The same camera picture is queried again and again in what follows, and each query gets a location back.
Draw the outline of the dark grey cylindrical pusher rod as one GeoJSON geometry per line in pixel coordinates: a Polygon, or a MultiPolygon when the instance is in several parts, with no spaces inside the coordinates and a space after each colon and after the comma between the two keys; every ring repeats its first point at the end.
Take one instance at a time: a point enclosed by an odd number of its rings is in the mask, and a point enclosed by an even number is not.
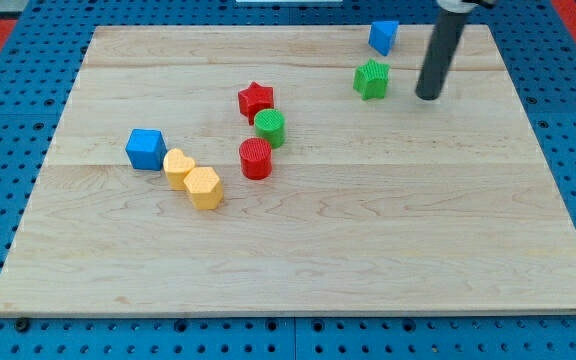
{"type": "Polygon", "coordinates": [[[415,88],[420,99],[436,100],[441,95],[468,17],[468,13],[440,10],[415,88]]]}

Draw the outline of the white rod mount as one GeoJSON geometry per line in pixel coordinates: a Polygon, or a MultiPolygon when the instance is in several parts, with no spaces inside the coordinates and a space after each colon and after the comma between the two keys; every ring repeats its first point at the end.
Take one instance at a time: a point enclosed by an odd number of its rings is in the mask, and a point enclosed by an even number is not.
{"type": "Polygon", "coordinates": [[[437,4],[452,13],[470,13],[477,6],[492,9],[496,6],[496,0],[437,0],[437,4]]]}

